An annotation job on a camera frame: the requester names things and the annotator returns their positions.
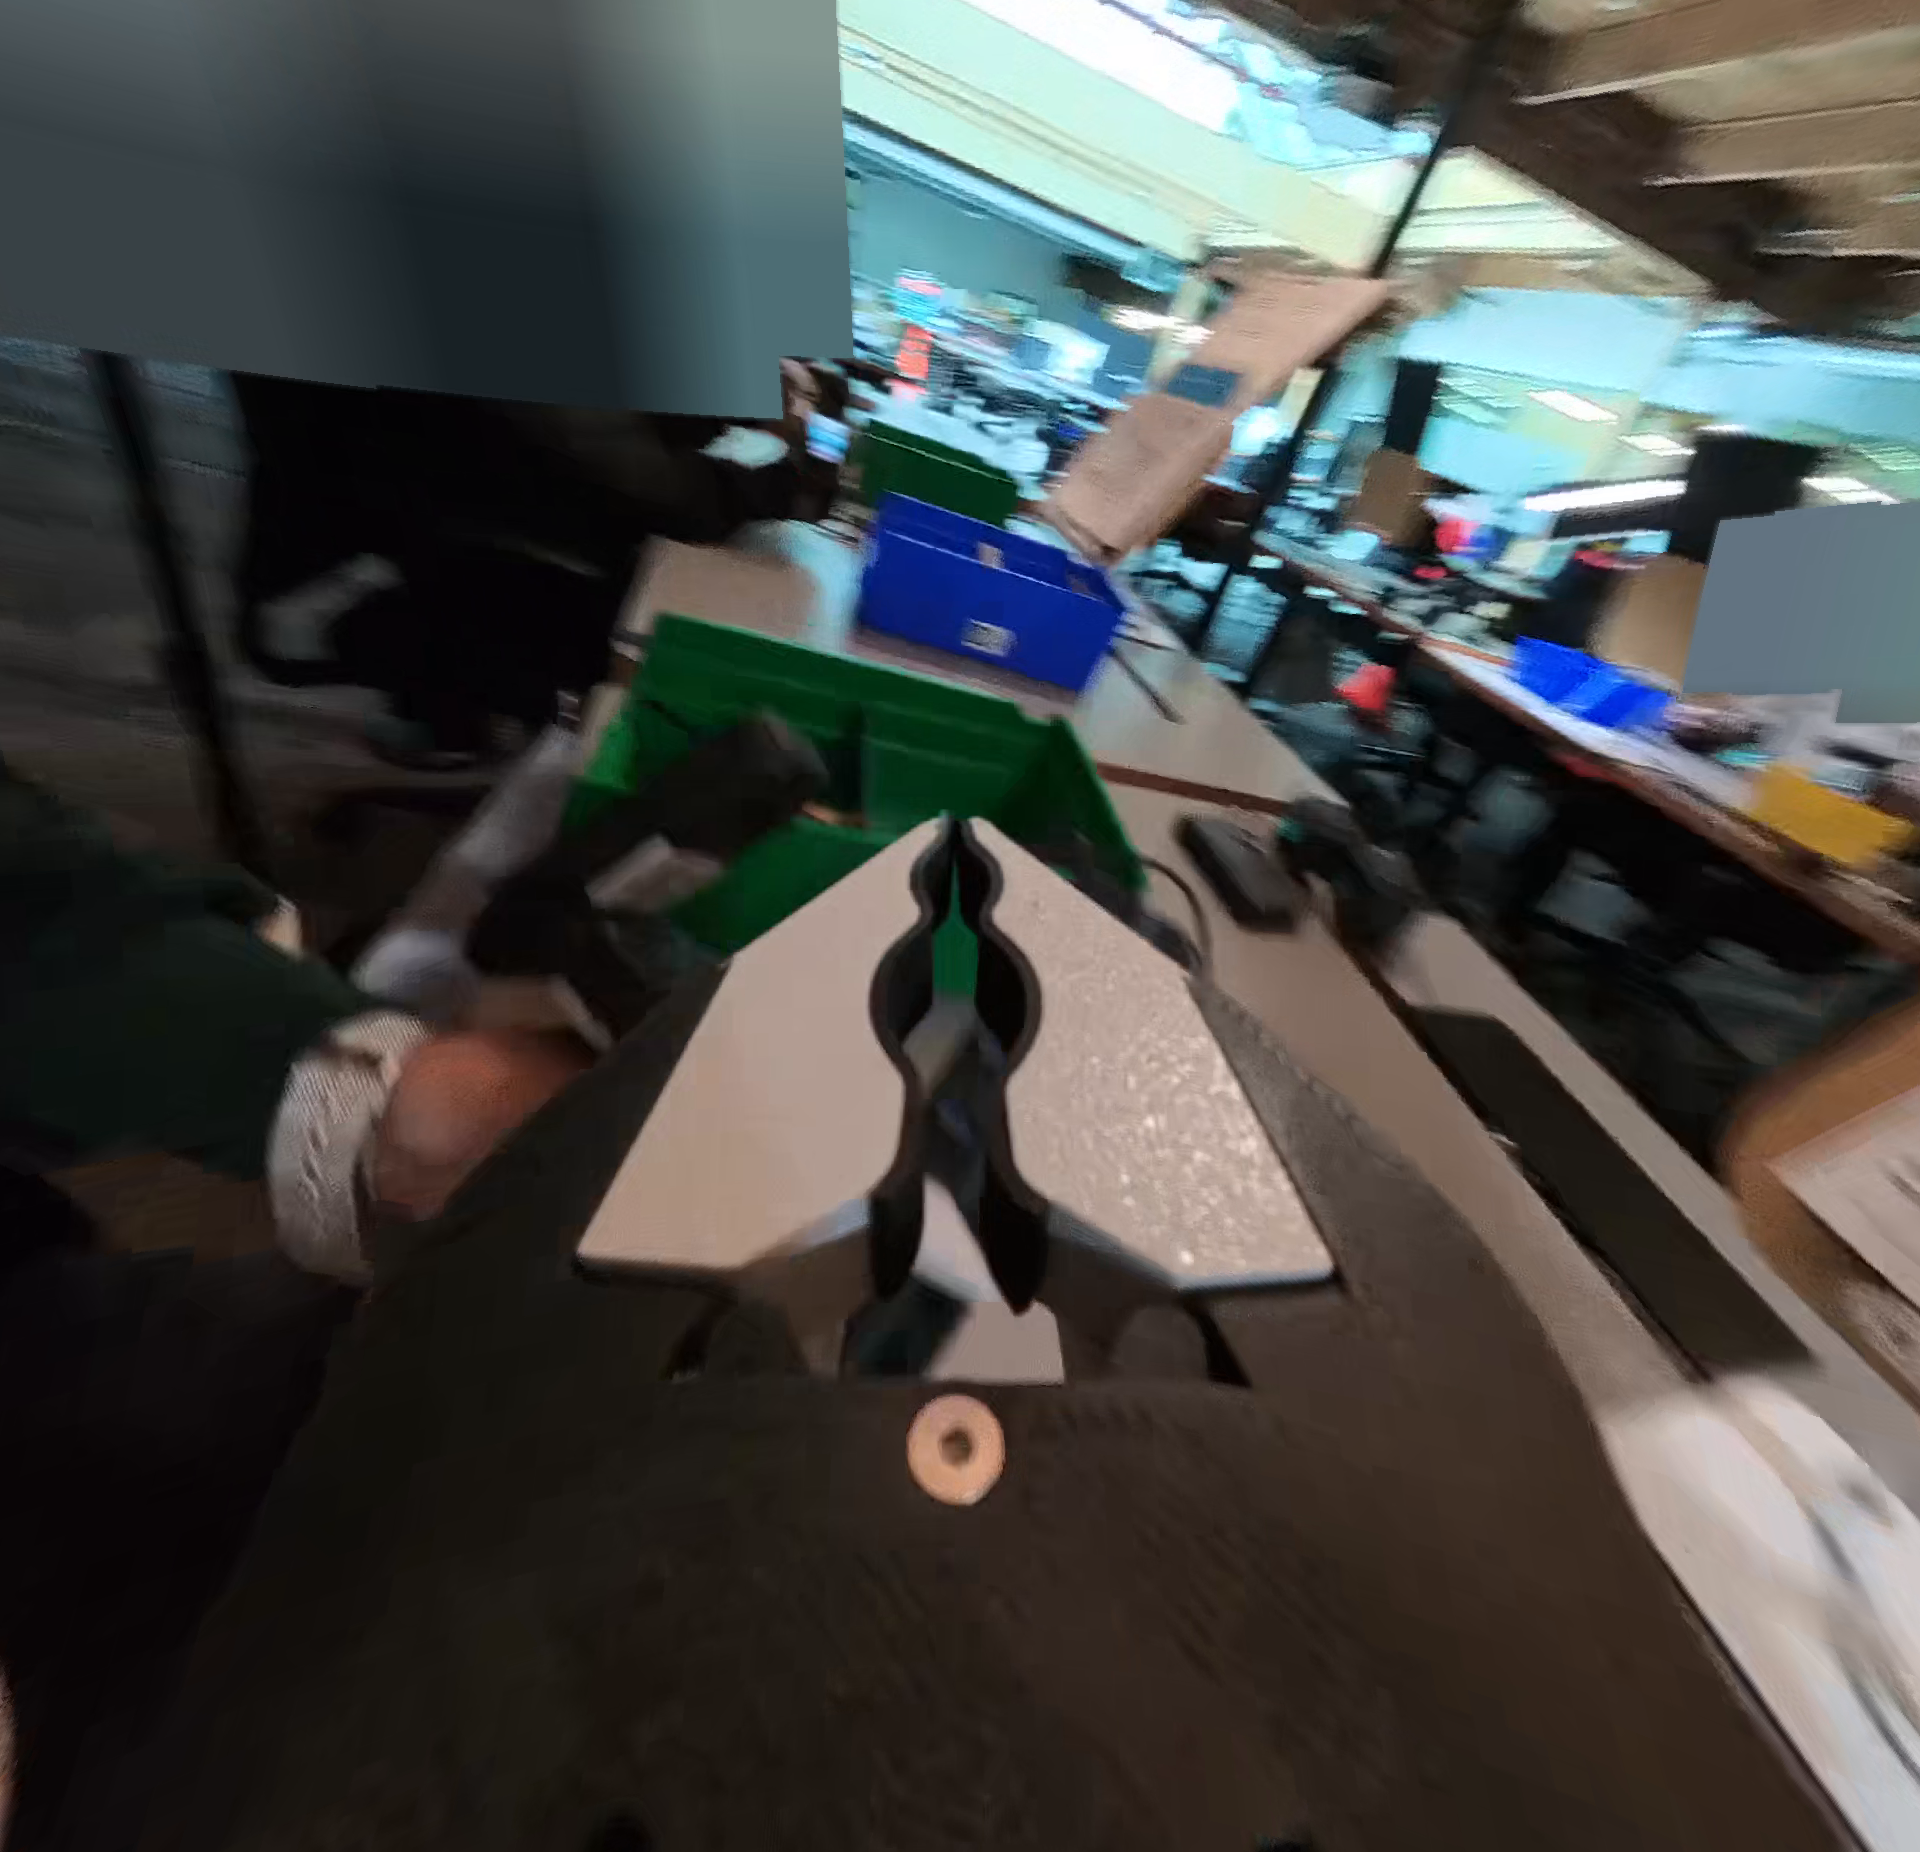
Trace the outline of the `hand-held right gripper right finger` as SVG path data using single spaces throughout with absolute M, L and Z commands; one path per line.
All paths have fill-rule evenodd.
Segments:
M 1130 1317 L 1335 1276 L 1197 982 L 985 821 L 958 825 L 981 1023 L 975 1233 L 1015 1309 Z

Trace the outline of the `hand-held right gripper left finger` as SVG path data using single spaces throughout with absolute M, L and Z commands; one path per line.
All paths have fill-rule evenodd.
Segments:
M 952 818 L 909 831 L 736 952 L 578 1244 L 603 1276 L 770 1305 L 867 1305 L 925 1233 L 932 1008 Z

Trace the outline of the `green plastic bin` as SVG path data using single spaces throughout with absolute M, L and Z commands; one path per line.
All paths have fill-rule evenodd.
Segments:
M 1073 728 L 909 671 L 727 624 L 659 615 L 638 674 L 573 782 L 562 831 L 635 799 L 702 735 L 755 713 L 826 765 L 840 825 L 792 818 L 680 904 L 678 926 L 734 952 L 943 814 L 981 818 L 1083 889 L 1141 904 L 1147 869 Z
M 906 499 L 994 528 L 1004 528 L 1023 506 L 1015 475 L 886 421 L 853 432 L 843 488 L 872 514 L 889 499 Z

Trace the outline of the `person's left forearm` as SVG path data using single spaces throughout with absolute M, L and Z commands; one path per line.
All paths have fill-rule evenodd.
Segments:
M 2 775 L 2 1133 L 26 1171 L 166 1153 L 261 1181 L 302 1058 L 373 1011 L 246 875 L 127 851 Z

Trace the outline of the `person's left hand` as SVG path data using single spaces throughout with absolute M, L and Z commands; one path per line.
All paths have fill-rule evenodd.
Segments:
M 588 1072 L 591 1052 L 556 1033 L 433 1035 L 397 1072 L 366 1144 L 378 1218 L 430 1220 L 499 1144 Z

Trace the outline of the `black power strip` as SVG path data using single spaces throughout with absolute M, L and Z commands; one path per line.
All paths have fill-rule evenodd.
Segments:
M 1274 839 L 1210 814 L 1187 814 L 1175 831 L 1185 856 L 1235 926 L 1257 936 L 1297 930 L 1306 889 Z

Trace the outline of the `blue plastic bin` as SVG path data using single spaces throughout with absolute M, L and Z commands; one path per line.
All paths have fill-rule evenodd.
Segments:
M 1091 686 L 1127 610 L 1071 551 L 898 494 L 878 502 L 853 604 L 865 634 L 1070 695 Z

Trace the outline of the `black battery charger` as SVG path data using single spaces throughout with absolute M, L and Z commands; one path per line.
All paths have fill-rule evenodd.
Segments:
M 1413 864 L 1371 839 L 1342 805 L 1295 801 L 1279 818 L 1276 853 L 1295 879 L 1328 893 L 1332 933 L 1353 958 L 1389 952 L 1426 914 Z

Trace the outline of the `brown cardboard box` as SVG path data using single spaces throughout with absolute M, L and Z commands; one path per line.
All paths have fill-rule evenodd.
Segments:
M 1164 379 L 1141 391 L 1078 445 L 1038 514 L 1106 570 L 1182 520 L 1231 455 L 1238 424 L 1316 370 L 1395 298 L 1391 281 L 1212 266 L 1231 296 L 1179 344 Z

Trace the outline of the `background work table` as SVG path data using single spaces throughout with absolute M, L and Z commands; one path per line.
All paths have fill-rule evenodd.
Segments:
M 1518 731 L 1576 776 L 1620 790 L 1671 825 L 1707 840 L 1758 878 L 1818 910 L 1878 952 L 1918 964 L 1915 904 L 1865 869 L 1794 844 L 1788 833 L 1767 828 L 1748 812 L 1759 786 L 1704 787 L 1704 765 L 1673 767 L 1663 748 L 1642 736 L 1589 728 L 1556 706 L 1527 695 L 1510 674 L 1513 659 L 1501 649 L 1452 640 L 1432 630 L 1407 609 L 1400 587 L 1389 587 L 1351 563 L 1295 539 L 1259 531 L 1253 535 L 1250 566 L 1268 574 L 1287 570 L 1301 584 L 1335 594 L 1385 634 L 1411 640 L 1415 652 L 1437 665 L 1452 686 L 1501 713 Z

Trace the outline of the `instruction sheet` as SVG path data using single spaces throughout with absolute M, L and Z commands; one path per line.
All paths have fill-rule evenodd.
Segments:
M 1782 1186 L 1912 1305 L 1918 1303 L 1918 1091 L 1772 1163 Z

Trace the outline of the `small yellow bin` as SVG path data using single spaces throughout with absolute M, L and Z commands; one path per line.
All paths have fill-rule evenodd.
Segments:
M 1868 873 L 1915 844 L 1915 825 L 1813 775 L 1770 763 L 1751 781 L 1748 818 L 1774 840 L 1836 869 Z

